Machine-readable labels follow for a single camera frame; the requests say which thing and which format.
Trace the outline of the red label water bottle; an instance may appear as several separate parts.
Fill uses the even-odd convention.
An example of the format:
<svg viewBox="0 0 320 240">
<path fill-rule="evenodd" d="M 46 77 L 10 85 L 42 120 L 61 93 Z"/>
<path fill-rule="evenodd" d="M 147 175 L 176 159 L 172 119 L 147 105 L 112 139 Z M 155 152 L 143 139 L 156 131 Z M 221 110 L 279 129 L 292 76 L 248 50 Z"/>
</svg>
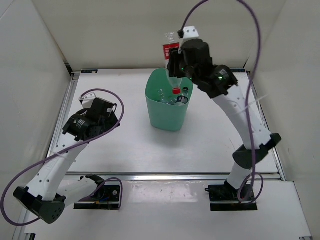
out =
<svg viewBox="0 0 320 240">
<path fill-rule="evenodd" d="M 183 73 L 180 70 L 180 40 L 175 32 L 168 32 L 164 34 L 163 40 L 163 54 L 166 68 L 166 77 L 171 85 L 172 94 L 178 96 L 181 90 L 183 80 Z"/>
</svg>

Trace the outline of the dark label Pepsi bottle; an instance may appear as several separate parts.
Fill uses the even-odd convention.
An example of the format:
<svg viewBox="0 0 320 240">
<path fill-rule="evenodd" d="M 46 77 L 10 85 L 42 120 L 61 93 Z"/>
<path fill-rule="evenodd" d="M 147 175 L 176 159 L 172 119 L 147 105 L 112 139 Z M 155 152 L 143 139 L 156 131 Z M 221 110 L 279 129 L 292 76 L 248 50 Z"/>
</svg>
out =
<svg viewBox="0 0 320 240">
<path fill-rule="evenodd" d="M 189 88 L 183 87 L 180 95 L 176 98 L 176 106 L 184 106 L 189 102 Z"/>
</svg>

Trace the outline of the blue label water bottle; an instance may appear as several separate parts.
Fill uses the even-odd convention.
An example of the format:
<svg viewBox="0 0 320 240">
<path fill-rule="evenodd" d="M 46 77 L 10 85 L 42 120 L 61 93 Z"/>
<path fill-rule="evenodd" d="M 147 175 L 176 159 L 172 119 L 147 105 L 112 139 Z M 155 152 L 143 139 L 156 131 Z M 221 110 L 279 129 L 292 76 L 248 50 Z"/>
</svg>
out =
<svg viewBox="0 0 320 240">
<path fill-rule="evenodd" d="M 171 105 L 172 104 L 172 100 L 169 96 L 166 95 L 165 91 L 163 89 L 159 89 L 157 91 L 157 99 L 156 101 L 158 103 L 162 103 L 165 105 Z"/>
</svg>

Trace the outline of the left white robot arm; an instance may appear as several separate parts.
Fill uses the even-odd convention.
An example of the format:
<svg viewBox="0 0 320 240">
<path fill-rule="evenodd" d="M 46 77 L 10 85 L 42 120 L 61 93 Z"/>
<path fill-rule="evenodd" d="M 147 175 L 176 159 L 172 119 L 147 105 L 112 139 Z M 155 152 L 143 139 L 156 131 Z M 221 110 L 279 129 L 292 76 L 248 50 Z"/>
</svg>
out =
<svg viewBox="0 0 320 240">
<path fill-rule="evenodd" d="M 26 185 L 18 186 L 13 196 L 39 220 L 52 224 L 69 205 L 77 202 L 104 202 L 106 180 L 89 174 L 69 186 L 61 182 L 88 144 L 120 126 L 112 109 L 105 113 L 83 109 L 74 114 L 63 127 L 57 152 L 45 159 L 37 175 Z"/>
</svg>

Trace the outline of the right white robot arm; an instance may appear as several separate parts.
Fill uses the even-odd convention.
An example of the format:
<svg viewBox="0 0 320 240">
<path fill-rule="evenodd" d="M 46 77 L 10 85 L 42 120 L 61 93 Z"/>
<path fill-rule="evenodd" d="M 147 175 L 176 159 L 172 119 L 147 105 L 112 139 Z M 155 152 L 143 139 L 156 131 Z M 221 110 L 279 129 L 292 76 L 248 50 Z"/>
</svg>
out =
<svg viewBox="0 0 320 240">
<path fill-rule="evenodd" d="M 226 197 L 236 200 L 242 195 L 242 185 L 253 168 L 282 138 L 263 126 L 247 105 L 233 71 L 226 65 L 214 65 L 208 49 L 185 48 L 179 51 L 176 47 L 170 49 L 168 55 L 169 76 L 190 79 L 223 110 L 242 139 L 242 146 L 232 155 L 234 165 L 224 182 Z"/>
</svg>

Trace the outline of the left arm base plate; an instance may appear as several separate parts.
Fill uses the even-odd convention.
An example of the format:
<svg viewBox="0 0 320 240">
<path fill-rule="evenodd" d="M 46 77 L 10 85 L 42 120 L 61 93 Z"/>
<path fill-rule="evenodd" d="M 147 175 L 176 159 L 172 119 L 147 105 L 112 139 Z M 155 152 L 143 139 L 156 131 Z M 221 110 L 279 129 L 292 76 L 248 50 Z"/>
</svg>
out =
<svg viewBox="0 0 320 240">
<path fill-rule="evenodd" d="M 116 179 L 108 181 L 93 197 L 81 200 L 73 205 L 74 210 L 120 210 L 122 205 L 122 182 Z"/>
</svg>

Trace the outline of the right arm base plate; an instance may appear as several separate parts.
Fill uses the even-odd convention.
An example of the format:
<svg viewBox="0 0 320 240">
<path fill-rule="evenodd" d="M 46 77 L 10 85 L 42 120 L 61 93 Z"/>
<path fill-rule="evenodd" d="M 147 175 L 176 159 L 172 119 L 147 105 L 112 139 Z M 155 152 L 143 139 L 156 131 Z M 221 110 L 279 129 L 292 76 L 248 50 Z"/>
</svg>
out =
<svg viewBox="0 0 320 240">
<path fill-rule="evenodd" d="M 209 194 L 211 212 L 236 212 L 236 211 L 257 211 L 257 203 L 252 202 L 255 198 L 253 192 L 250 193 L 247 201 L 238 200 L 237 190 L 225 184 L 209 185 L 204 189 Z"/>
</svg>

